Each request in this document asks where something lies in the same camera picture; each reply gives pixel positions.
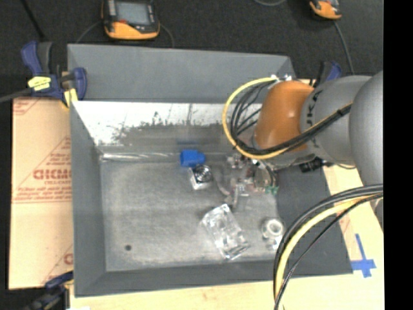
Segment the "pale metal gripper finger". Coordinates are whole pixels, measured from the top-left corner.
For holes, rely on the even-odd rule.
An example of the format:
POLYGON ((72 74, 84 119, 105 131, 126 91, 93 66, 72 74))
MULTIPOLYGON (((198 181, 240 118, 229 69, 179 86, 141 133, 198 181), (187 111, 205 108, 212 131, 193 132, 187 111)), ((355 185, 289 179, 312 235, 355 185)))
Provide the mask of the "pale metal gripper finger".
POLYGON ((223 195, 231 195, 236 187, 245 184, 247 161, 240 155, 227 156, 216 168, 216 184, 223 195))
POLYGON ((250 197, 244 183, 235 183, 230 188, 229 206, 232 211, 244 211, 250 197))

